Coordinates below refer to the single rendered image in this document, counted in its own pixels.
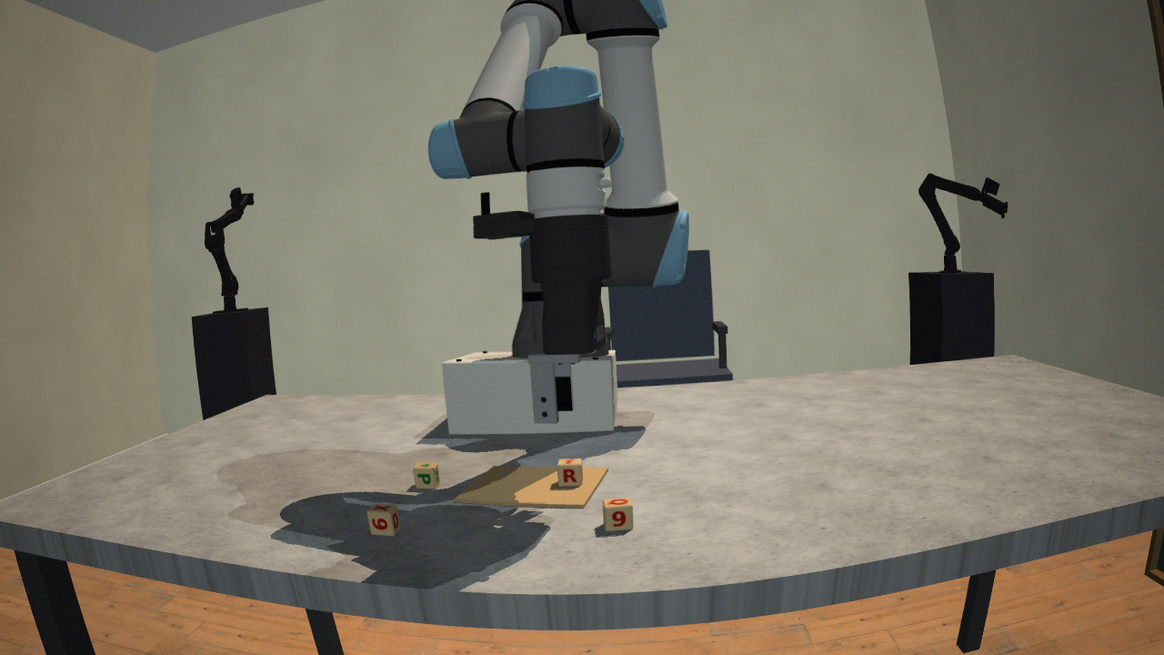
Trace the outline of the tan block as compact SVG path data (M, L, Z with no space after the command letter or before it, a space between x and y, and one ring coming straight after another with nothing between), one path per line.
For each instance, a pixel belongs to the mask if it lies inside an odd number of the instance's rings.
M395 536L400 529L399 517L396 513L396 505L381 505L374 503L371 510L367 510L367 524L372 535Z
M558 487L581 486L583 468L581 458L558 460Z
M413 468L417 489L436 489L439 486L439 465L436 463L418 463Z
M603 500L606 531L633 529L633 505L629 498Z

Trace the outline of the tan flat mat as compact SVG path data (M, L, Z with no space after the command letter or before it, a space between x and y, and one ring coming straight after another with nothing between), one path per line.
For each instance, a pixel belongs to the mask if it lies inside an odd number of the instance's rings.
M583 468L581 486L558 487L558 468L492 467L457 494L455 501L484 505L584 510L608 468Z

